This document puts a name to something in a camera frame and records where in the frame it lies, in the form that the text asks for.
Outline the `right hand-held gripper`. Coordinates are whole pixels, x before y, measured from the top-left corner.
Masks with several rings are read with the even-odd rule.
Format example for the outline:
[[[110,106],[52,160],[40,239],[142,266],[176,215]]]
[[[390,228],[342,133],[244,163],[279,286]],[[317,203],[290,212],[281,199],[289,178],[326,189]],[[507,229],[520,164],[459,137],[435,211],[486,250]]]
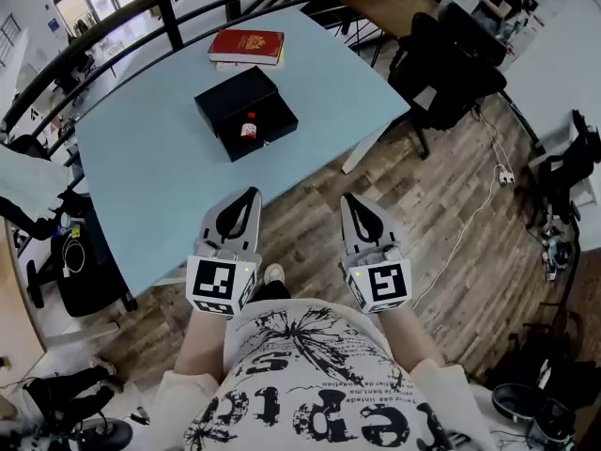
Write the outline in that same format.
[[[410,261],[395,243],[397,222],[391,214],[354,193],[342,195],[340,211],[348,256],[339,267],[361,312],[376,314],[410,300]]]

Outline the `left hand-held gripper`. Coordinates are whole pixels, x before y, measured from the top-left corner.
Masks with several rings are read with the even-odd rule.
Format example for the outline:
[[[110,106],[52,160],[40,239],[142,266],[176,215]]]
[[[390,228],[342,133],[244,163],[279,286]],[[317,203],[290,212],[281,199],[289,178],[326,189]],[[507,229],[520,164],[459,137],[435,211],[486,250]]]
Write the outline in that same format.
[[[233,317],[254,295],[261,264],[261,256],[254,252],[261,210],[262,194],[248,187],[206,212],[201,242],[187,259],[186,298],[195,311]]]

